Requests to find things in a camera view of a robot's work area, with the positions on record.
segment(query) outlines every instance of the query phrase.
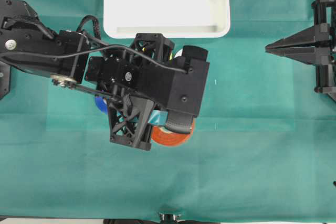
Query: wire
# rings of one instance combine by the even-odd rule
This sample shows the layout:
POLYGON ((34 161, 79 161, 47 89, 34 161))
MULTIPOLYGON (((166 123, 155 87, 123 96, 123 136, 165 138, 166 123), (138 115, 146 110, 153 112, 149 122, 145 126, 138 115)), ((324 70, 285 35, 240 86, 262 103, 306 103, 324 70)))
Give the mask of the wire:
POLYGON ((4 57, 12 57, 12 56, 17 56, 17 55, 25 55, 25 56, 33 56, 33 57, 41 57, 41 58, 48 58, 48 59, 53 59, 53 60, 57 60, 57 59, 66 59, 66 58, 71 58, 71 57, 75 57, 75 56, 79 56, 79 55, 86 55, 86 54, 90 54, 92 52, 99 52, 99 51, 103 51, 103 50, 107 50, 107 49, 123 49, 126 50, 132 54, 135 55, 139 55, 140 57, 150 61, 151 63, 164 68, 164 69, 169 69, 169 70, 173 70, 176 72, 182 72, 182 73, 187 73, 186 70, 181 69, 181 68, 174 68, 174 67, 167 67, 166 65, 157 62, 156 60, 153 60, 151 57, 136 51, 132 48, 129 48, 127 46, 124 45, 118 45, 118 44, 111 44, 108 46, 104 46, 104 47, 100 47, 100 48, 95 48, 95 49, 91 49, 91 50, 86 50, 86 51, 81 51, 81 52, 75 52, 72 54, 67 54, 67 55, 46 55, 46 54, 40 54, 37 52, 26 52, 26 51, 10 51, 10 52, 2 52, 0 53, 0 58, 4 58, 4 57))
MULTIPOLYGON (((96 42, 96 43, 98 43, 98 44, 101 44, 101 45, 103 45, 103 46, 109 46, 109 45, 110 45, 110 44, 106 43, 105 41, 102 41, 102 40, 100 40, 100 39, 97 39, 97 38, 92 37, 92 36, 91 36, 88 32, 86 32, 85 30, 83 31, 83 33, 84 33, 90 40, 93 40, 94 42, 96 42)), ((133 54, 136 54, 136 55, 138 55, 138 56, 140 56, 140 57, 142 57, 142 58, 144 58, 144 59, 146 59, 146 60, 148 60, 148 61, 150 61, 150 62, 152 62, 152 63, 154 63, 154 64, 156 64, 156 65, 158 65, 158 66, 160 66, 160 67, 162 67, 162 68, 171 69, 171 70, 178 71, 178 72, 182 72, 182 73, 187 73, 187 71, 185 71, 184 69, 167 67, 167 66, 165 66, 165 65, 163 65, 163 64, 160 64, 160 63, 157 62, 156 60, 153 60, 151 57, 149 57, 149 56, 147 56, 147 55, 145 55, 145 54, 143 54, 143 53, 141 53, 141 52, 139 52, 139 51, 136 51, 136 50, 134 50, 134 49, 132 49, 132 48, 129 48, 129 47, 126 47, 126 48, 129 49, 129 50, 128 50, 129 52, 131 52, 131 53, 133 53, 133 54)))
POLYGON ((81 22, 79 23, 78 27, 77 27, 77 30, 76 32, 82 32, 82 27, 83 25, 85 25, 85 23, 87 23, 88 21, 92 21, 92 25, 93 25, 93 33, 94 33, 94 36, 97 38, 97 39, 101 39, 101 36, 100 36, 100 28, 99 28, 99 20, 92 16, 92 15, 87 15, 85 16, 81 22))

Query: blue object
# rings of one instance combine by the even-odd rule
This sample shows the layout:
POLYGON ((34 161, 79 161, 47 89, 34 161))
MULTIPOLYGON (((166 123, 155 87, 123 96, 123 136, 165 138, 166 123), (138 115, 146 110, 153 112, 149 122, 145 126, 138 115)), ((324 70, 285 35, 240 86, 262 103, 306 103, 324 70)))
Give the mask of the blue object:
MULTIPOLYGON (((102 97, 95 97, 94 102, 96 103, 97 108, 105 114, 108 113, 107 111, 107 105, 104 102, 104 99, 102 97)), ((168 113, 166 111, 160 111, 160 110, 153 110, 148 123, 155 125, 155 126, 164 126, 164 124, 167 121, 167 115, 168 113)))

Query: orange tape roll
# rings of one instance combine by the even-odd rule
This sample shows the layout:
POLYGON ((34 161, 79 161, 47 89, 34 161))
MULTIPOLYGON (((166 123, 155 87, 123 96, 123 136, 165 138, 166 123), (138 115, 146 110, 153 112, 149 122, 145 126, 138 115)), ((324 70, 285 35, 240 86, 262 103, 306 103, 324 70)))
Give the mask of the orange tape roll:
POLYGON ((166 147, 177 147, 185 143, 194 133, 196 120, 194 120, 190 134, 179 134, 167 131, 164 127, 153 128, 152 139, 166 147))

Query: plastic tray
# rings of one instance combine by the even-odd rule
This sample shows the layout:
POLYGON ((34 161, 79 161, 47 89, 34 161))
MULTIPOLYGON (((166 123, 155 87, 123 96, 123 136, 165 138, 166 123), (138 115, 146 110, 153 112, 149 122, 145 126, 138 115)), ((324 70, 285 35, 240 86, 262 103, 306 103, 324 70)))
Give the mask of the plastic tray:
POLYGON ((104 29, 112 38, 221 37, 230 29, 229 0, 104 0, 104 29))

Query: teal cloth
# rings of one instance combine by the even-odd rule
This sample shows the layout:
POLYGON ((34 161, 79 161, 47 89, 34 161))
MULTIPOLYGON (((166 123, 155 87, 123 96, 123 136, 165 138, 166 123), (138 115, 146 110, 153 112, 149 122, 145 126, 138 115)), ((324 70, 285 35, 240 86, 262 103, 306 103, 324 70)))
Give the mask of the teal cloth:
MULTIPOLYGON (((26 1, 55 30, 102 20, 102 0, 26 1)), ((336 104, 314 93, 313 67, 264 53, 312 25, 312 1, 230 0, 228 35, 174 39, 211 63, 194 136, 178 148, 111 144, 92 96, 14 70, 0 102, 0 215, 336 222, 336 104)))

